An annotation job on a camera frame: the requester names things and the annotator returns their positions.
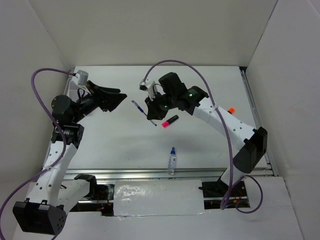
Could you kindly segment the dark blue pen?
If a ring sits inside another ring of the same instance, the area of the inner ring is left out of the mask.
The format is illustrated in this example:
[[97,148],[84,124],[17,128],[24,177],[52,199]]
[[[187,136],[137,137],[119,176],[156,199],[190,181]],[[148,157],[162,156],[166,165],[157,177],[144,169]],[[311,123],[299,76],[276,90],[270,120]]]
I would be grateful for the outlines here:
[[[145,113],[145,111],[141,108],[141,106],[140,106],[136,101],[131,100],[131,102],[137,107],[137,109],[138,109],[145,117],[147,117],[147,114]],[[149,120],[149,122],[151,122],[155,127],[158,126],[153,120]]]

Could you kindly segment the small blue spray bottle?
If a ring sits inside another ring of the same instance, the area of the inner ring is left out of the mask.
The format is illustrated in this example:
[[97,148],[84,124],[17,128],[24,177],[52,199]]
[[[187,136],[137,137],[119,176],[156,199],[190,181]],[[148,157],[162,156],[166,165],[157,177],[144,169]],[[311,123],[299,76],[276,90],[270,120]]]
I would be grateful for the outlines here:
[[176,166],[176,150],[174,147],[172,147],[168,159],[168,168],[167,172],[169,175],[174,175],[175,173],[175,166]]

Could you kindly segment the orange highlighter marker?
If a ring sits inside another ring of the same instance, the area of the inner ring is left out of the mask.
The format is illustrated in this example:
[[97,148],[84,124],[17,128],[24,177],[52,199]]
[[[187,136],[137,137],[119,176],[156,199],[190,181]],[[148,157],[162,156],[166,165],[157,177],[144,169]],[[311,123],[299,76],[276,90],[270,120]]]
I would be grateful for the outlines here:
[[235,112],[235,109],[234,109],[234,108],[230,108],[230,109],[228,110],[228,112],[230,112],[231,114],[233,114],[233,113]]

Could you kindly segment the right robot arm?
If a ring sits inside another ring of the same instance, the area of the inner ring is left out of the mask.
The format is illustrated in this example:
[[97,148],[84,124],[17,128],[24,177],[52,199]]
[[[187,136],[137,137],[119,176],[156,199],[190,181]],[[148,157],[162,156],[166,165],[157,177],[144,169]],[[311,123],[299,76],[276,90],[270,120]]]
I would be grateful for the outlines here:
[[140,90],[148,94],[145,99],[148,120],[162,120],[171,109],[185,111],[217,130],[238,150],[218,184],[220,194],[230,196],[236,189],[235,182],[250,174],[265,155],[268,132],[263,127],[256,129],[245,124],[212,103],[208,93],[198,86],[187,88],[174,72],[161,77],[159,84],[163,93],[157,90],[154,81],[146,79],[139,84]]

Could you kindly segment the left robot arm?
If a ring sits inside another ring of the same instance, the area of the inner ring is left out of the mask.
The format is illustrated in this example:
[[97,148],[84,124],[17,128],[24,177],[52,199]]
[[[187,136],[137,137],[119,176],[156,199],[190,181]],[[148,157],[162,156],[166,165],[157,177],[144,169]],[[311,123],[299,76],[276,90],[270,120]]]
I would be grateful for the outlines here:
[[63,230],[68,213],[82,198],[97,197],[96,177],[78,174],[63,185],[71,160],[76,155],[85,128],[79,123],[97,108],[112,112],[127,97],[118,88],[101,87],[88,81],[77,101],[60,94],[52,102],[51,115],[57,122],[43,170],[32,191],[12,209],[23,232],[57,236]]

